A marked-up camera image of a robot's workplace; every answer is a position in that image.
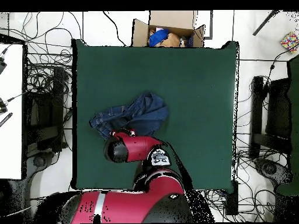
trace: green tabletop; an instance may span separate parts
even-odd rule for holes
[[[88,121],[149,90],[170,112],[155,136],[172,144],[194,188],[231,190],[237,46],[88,47],[77,40],[76,188],[132,188],[136,162],[106,161],[104,140]]]

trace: denim jeans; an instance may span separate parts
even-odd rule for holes
[[[133,103],[109,107],[89,121],[106,140],[112,130],[133,129],[136,135],[153,136],[169,115],[164,101],[151,92],[144,92]]]

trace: floor tile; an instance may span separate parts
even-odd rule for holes
[[[149,11],[109,11],[105,12],[116,24],[119,39],[131,45],[133,20],[148,23]],[[84,41],[89,46],[123,46],[117,39],[115,25],[103,12],[84,12]]]
[[[210,10],[198,10],[194,14],[195,16],[195,25],[194,28],[198,28],[201,25],[205,25],[206,29],[204,31],[204,36],[210,36],[210,19],[211,19],[211,11]]]
[[[233,10],[213,11],[213,39],[205,40],[204,47],[221,48],[226,42],[232,40],[233,16]]]

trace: black device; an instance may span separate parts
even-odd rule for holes
[[[62,145],[64,81],[68,75],[61,67],[54,68],[53,72],[50,93],[29,92],[25,96],[26,104],[31,106],[27,109],[27,144],[36,143],[40,151],[51,148],[57,153],[65,147]]]
[[[3,120],[0,121],[0,127],[4,125],[12,117],[12,113],[9,113]]]
[[[291,172],[281,164],[268,159],[258,158],[254,161],[256,171],[269,179],[276,188],[280,184],[287,184],[292,181]]]
[[[0,75],[3,73],[6,66],[7,64],[4,62],[4,59],[0,57]]]
[[[5,102],[0,98],[0,115],[7,112],[7,107]]]

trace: wire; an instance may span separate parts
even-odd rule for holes
[[[65,143],[68,145],[68,148],[69,148],[70,151],[72,152],[72,149],[69,147],[69,144],[68,144],[68,142],[67,142],[67,138],[65,137],[65,132],[63,132],[63,135],[64,135]]]
[[[6,215],[6,216],[4,216],[4,217],[8,217],[8,216],[12,216],[12,215],[16,215],[16,214],[21,213],[21,212],[23,212],[23,211],[27,211],[27,210],[30,209],[30,208],[32,208],[32,206],[29,206],[29,207],[27,207],[26,209],[22,209],[22,210],[20,210],[20,211],[15,212],[15,213],[11,213],[11,214]]]
[[[119,39],[119,30],[117,29],[117,26],[115,24],[115,22],[103,11],[104,15],[107,16],[107,18],[115,25],[115,28],[116,28],[116,35],[117,35],[117,39],[122,42],[120,39]]]

